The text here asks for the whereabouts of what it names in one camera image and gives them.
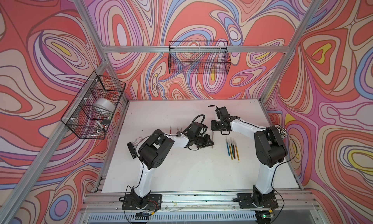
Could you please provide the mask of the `blue carving knife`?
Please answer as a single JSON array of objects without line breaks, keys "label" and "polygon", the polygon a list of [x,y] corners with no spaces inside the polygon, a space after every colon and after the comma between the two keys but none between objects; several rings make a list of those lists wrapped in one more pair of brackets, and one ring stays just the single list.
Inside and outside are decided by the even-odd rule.
[{"label": "blue carving knife", "polygon": [[229,142],[228,142],[228,139],[225,138],[225,142],[226,142],[226,147],[227,147],[227,151],[228,151],[228,156],[230,157],[231,156],[231,153],[230,153],[230,146],[229,146]]}]

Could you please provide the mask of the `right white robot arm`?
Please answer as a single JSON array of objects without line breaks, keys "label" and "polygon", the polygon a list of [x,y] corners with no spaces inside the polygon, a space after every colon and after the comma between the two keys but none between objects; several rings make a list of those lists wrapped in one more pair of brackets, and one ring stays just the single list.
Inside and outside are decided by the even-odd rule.
[{"label": "right white robot arm", "polygon": [[284,144],[285,135],[276,126],[259,127],[228,113],[226,107],[215,107],[216,119],[211,121],[212,131],[221,134],[236,132],[254,140],[255,154],[261,163],[253,186],[252,202],[260,207],[274,198],[273,182],[277,167],[284,161],[288,151]]}]

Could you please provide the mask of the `silver tape roll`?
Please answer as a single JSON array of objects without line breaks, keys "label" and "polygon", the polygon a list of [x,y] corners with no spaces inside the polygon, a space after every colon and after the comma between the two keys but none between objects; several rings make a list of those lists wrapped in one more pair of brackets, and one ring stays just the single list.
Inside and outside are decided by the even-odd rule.
[{"label": "silver tape roll", "polygon": [[115,105],[105,98],[98,98],[93,103],[94,108],[97,112],[99,112],[102,115],[109,116],[115,111]]}]

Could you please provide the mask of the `green carving knife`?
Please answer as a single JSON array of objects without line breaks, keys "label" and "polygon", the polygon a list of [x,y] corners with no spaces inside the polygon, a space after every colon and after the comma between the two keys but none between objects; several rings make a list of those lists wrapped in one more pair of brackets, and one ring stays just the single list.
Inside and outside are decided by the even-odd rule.
[{"label": "green carving knife", "polygon": [[230,144],[231,144],[231,150],[232,150],[232,157],[233,157],[233,159],[235,159],[236,154],[235,154],[235,146],[234,146],[233,139],[230,139]]}]

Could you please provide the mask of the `aluminium frame corner post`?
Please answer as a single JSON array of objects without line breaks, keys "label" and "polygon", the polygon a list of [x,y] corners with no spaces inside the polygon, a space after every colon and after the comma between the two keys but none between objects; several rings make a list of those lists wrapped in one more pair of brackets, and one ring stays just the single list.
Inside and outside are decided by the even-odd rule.
[{"label": "aluminium frame corner post", "polygon": [[103,75],[105,72],[107,72],[110,76],[118,79],[118,76],[112,66],[112,63],[110,62],[107,54],[104,52],[104,45],[102,44],[102,41],[97,33],[97,30],[94,27],[93,21],[89,15],[89,12],[84,3],[84,0],[72,0],[72,1],[77,8],[85,27],[87,28],[89,36],[96,47],[98,55],[102,59],[100,66],[96,70],[96,73],[98,75]]}]

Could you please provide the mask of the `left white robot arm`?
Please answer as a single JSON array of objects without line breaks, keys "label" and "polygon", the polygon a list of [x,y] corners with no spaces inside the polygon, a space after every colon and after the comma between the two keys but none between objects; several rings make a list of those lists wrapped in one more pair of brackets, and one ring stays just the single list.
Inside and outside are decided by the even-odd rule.
[{"label": "left white robot arm", "polygon": [[184,131],[174,135],[166,134],[157,129],[150,136],[146,137],[136,154],[140,160],[140,173],[137,185],[131,189],[131,196],[138,202],[143,201],[151,192],[150,185],[153,174],[166,159],[173,147],[196,150],[214,145],[207,134],[208,127],[205,124],[193,122]]}]

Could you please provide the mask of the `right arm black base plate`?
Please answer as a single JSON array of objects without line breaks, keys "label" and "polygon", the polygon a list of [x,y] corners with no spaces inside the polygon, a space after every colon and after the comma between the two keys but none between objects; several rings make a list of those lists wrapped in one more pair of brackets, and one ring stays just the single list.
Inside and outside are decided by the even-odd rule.
[{"label": "right arm black base plate", "polygon": [[241,209],[276,209],[279,207],[274,193],[262,195],[261,193],[239,193],[234,199]]}]

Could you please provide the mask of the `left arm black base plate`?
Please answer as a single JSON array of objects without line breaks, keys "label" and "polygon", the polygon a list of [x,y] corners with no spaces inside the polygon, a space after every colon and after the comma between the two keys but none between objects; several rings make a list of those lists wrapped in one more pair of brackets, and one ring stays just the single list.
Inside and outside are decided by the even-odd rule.
[{"label": "left arm black base plate", "polygon": [[148,194],[144,198],[128,194],[122,202],[122,210],[159,210],[161,202],[162,194]]}]

